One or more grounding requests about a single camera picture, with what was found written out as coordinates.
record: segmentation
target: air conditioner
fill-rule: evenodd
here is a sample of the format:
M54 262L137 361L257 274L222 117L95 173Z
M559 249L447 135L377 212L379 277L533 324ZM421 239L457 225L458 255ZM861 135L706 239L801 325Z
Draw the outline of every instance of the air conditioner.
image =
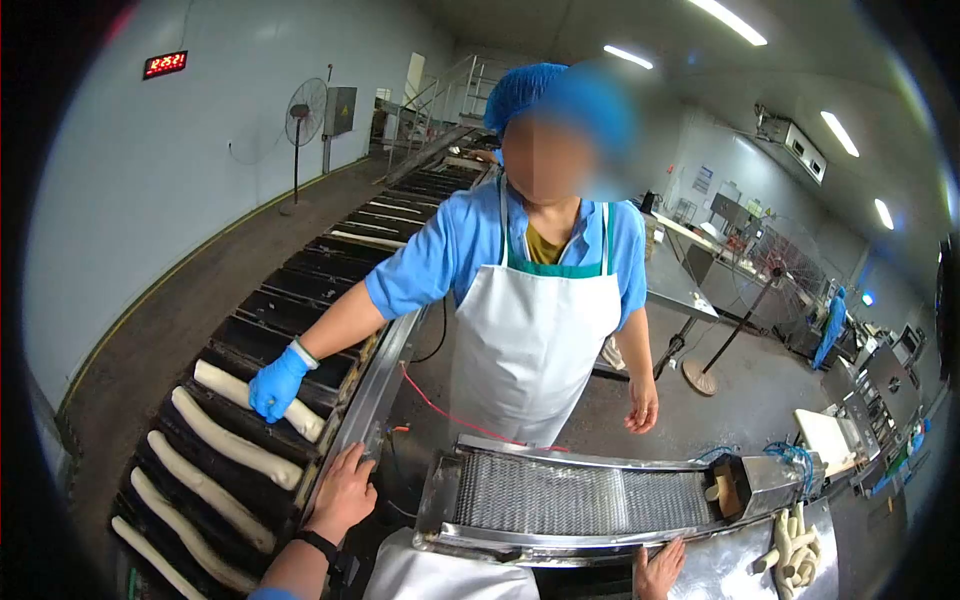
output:
M756 137L769 142L773 154L800 163L817 185L824 184L827 160L797 124L785 117L773 116L758 108Z

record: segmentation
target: black wristwatch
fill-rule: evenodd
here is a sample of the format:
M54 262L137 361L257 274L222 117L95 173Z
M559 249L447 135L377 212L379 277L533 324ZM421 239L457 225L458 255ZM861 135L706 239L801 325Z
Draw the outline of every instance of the black wristwatch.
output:
M360 561L355 556L337 550L337 546L312 531L300 531L294 536L294 540L303 540L324 553L328 565L326 574L330 576L332 588L346 587L353 583L357 569L360 568Z

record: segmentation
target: metal staircase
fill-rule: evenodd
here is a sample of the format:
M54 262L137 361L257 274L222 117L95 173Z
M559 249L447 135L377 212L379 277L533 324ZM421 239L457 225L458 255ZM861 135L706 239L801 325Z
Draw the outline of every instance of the metal staircase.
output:
M493 86L507 70L499 60L470 55L447 69L416 96L390 110L396 116L395 138L390 146L387 180L409 173L440 149L433 146L455 142L475 129L483 128L483 111ZM397 148L404 150L402 162L394 166Z

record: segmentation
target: red wire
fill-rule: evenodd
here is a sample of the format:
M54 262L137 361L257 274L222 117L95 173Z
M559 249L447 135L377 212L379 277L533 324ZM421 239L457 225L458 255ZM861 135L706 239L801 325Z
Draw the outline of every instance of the red wire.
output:
M426 394L423 393L423 390L420 389L420 386L418 386L416 383L414 383L414 380L411 379L411 378L410 378L410 375L407 373L407 366L404 365L403 363L400 363L400 368L403 369L403 377L404 377L407 381L410 382L410 385L414 386L414 389L417 390L417 393L420 394L420 397L423 398L423 401L426 402L427 405L428 405L430 408L432 408L433 410L437 411L438 413L440 413L440 414L443 415L444 417L447 417L448 419L450 419L450 420L452 420L452 421L454 421L454 422L458 422L458 423L460 423L461 425L466 425L467 427L470 427L471 429L476 429L477 431L480 431L480 432L482 432L482 433L486 433L487 435L493 436L493 437L497 438L498 440L503 440L504 442L507 442L508 444L523 445L523 444L521 444L520 442L517 442L517 441L515 441L515 440L511 440L510 438L504 438L503 436L501 436L501 435L499 435L499 434L496 434L496 433L493 433L492 431L490 431L490 430L488 430L488 429L484 429L483 427L480 427L480 426L478 426L478 425L474 425L473 423L468 423L468 422L466 422L465 420L457 419L457 418L454 417L453 415L449 415L448 413L444 412L443 409L441 409L439 406L437 406L436 404L434 404L433 402L430 401L430 398L428 398L428 397L426 396ZM550 446L543 447L543 448L537 448L537 450L559 450L559 451L561 451L561 452L569 452L568 449L564 448L564 447L561 446L561 445L550 445Z

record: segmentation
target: white apron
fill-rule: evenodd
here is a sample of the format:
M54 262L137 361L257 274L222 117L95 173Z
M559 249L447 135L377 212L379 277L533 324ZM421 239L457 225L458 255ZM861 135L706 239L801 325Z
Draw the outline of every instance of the white apron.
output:
M616 274L608 273L612 216L607 204L601 209L599 264L533 263L512 252L507 182L500 177L500 264L480 267L456 312L454 417L537 447L557 439L620 322ZM452 421L452 437L460 432L481 435Z
M403 528L380 544L364 600L540 600L529 567L416 550L413 533Z

